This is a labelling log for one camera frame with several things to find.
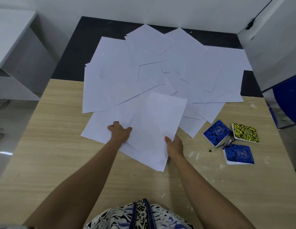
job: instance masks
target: stack of paper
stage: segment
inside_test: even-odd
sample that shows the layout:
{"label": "stack of paper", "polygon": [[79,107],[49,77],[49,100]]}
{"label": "stack of paper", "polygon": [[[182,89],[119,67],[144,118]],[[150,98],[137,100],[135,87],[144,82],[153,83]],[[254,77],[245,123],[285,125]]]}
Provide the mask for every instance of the stack of paper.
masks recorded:
{"label": "stack of paper", "polygon": [[85,67],[83,113],[94,112],[82,136],[106,143],[107,126],[133,127],[121,147],[163,171],[164,137],[179,126],[192,138],[226,102],[242,102],[244,50],[204,46],[181,28],[162,34],[143,25],[125,40],[102,37]]}

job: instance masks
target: blue and white patterned dress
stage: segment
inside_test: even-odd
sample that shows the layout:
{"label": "blue and white patterned dress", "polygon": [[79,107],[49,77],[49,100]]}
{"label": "blue and white patterned dress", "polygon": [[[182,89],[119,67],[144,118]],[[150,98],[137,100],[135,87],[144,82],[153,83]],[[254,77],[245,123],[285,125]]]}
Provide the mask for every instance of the blue and white patterned dress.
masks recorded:
{"label": "blue and white patterned dress", "polygon": [[[26,227],[6,227],[6,229]],[[83,229],[194,229],[183,218],[147,199],[110,208],[91,220]]]}

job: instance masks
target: right hand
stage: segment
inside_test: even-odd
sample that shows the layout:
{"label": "right hand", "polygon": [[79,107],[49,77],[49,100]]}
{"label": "right hand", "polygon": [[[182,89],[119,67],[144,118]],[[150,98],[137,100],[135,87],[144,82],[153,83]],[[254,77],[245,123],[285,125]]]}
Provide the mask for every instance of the right hand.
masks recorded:
{"label": "right hand", "polygon": [[174,142],[166,136],[165,142],[167,143],[167,153],[172,160],[184,158],[183,143],[177,135],[174,136]]}

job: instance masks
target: white wall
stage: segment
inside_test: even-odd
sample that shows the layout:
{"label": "white wall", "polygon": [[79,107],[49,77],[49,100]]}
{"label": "white wall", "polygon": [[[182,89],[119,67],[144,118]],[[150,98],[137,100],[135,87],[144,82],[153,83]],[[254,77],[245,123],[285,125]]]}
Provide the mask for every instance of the white wall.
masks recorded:
{"label": "white wall", "polygon": [[80,17],[238,33],[270,0],[0,0],[38,12],[33,30],[58,61]]}
{"label": "white wall", "polygon": [[262,90],[296,75],[296,0],[284,0],[252,36],[243,47]]}

